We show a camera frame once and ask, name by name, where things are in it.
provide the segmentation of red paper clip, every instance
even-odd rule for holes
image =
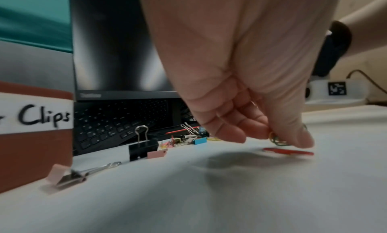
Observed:
[[[307,155],[307,156],[313,156],[313,152],[305,152],[305,151],[298,151],[298,150],[288,150],[288,149],[280,149],[280,148],[263,148],[263,151],[265,152],[274,152],[278,154],[284,154],[284,155]]]

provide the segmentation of black cable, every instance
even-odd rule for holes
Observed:
[[[359,69],[356,69],[356,70],[352,70],[350,73],[348,73],[347,75],[347,79],[351,78],[352,74],[354,73],[360,73],[361,75],[363,75],[365,78],[367,78],[368,81],[370,81],[375,87],[377,87],[378,89],[380,89],[383,93],[387,94],[387,91],[385,89],[383,89],[382,87],[380,87],[379,84],[377,84],[372,78],[370,78],[365,72],[363,72],[362,70],[359,70]]]

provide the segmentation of white table surface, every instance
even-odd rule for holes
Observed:
[[[387,108],[304,115],[311,158],[269,141],[209,141],[106,170],[56,191],[40,180],[0,194],[0,232],[387,232]],[[128,161],[127,146],[74,158]]]

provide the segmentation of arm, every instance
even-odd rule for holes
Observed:
[[[375,0],[340,20],[352,33],[345,56],[387,45],[387,0]]]

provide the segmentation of teal surface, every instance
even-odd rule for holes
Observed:
[[[0,0],[0,40],[72,52],[69,0]]]

